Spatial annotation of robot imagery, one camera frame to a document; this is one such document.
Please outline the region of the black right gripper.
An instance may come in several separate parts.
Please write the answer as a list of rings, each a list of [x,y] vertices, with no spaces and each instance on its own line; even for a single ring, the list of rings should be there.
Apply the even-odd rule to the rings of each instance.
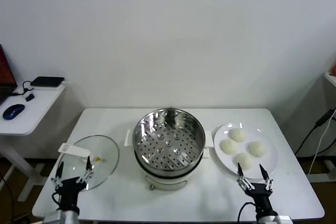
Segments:
[[[251,183],[245,176],[240,163],[238,163],[237,182],[245,194],[254,200],[256,215],[277,215],[273,210],[269,197],[272,194],[272,182],[267,171],[259,164],[265,184]]]

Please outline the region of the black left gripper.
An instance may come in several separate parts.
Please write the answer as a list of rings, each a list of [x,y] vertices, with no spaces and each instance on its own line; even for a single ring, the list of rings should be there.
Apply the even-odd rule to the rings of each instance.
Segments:
[[[88,181],[93,176],[90,157],[87,157],[86,169],[80,177],[74,177],[61,181],[64,162],[60,162],[55,177],[51,179],[56,193],[60,196],[60,210],[79,210],[77,207],[78,194],[86,188]]]

